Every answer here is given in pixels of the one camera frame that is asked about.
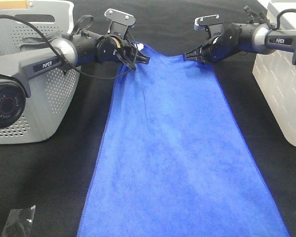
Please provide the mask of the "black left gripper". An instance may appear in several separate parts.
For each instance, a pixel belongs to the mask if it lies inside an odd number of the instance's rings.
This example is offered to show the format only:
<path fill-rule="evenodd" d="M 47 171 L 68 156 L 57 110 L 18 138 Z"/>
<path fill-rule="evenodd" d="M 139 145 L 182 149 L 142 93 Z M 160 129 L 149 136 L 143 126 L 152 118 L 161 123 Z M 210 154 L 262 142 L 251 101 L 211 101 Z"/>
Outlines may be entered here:
<path fill-rule="evenodd" d="M 114 51 L 117 59 L 124 65 L 134 65 L 135 63 L 149 64 L 150 57 L 139 51 L 132 42 L 122 43 L 120 48 Z"/>

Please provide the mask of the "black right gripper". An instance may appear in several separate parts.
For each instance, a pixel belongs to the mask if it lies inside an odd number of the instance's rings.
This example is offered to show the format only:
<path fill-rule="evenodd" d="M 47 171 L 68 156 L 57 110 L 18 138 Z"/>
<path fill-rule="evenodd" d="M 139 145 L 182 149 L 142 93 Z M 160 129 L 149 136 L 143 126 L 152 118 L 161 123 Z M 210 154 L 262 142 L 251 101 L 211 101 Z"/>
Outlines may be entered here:
<path fill-rule="evenodd" d="M 211 44 L 204 44 L 192 51 L 184 53 L 185 61 L 196 61 L 200 63 L 212 63 Z"/>

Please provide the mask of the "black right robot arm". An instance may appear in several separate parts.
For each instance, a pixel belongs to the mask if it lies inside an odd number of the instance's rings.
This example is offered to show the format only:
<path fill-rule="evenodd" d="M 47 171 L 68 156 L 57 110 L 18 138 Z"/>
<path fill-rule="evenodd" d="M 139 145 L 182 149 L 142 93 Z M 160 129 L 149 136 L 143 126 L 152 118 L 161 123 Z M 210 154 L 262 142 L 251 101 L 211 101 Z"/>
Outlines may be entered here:
<path fill-rule="evenodd" d="M 296 67 L 296 30 L 272 30 L 267 23 L 208 24 L 204 17 L 195 19 L 195 30 L 205 30 L 208 38 L 196 49 L 184 54 L 185 60 L 215 63 L 241 51 L 268 55 L 276 50 L 292 52 Z"/>

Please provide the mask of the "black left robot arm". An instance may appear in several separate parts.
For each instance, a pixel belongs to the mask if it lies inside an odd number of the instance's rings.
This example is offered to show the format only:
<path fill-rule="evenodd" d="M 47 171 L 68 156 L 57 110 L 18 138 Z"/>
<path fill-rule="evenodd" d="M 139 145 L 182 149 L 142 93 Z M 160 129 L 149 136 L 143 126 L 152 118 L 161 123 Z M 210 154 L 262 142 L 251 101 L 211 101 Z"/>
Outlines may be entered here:
<path fill-rule="evenodd" d="M 94 61 L 121 62 L 135 70 L 150 58 L 129 39 L 99 35 L 90 31 L 52 40 L 51 47 L 0 56 L 0 129 L 13 125 L 31 96 L 29 81 L 53 69 L 64 71 Z"/>

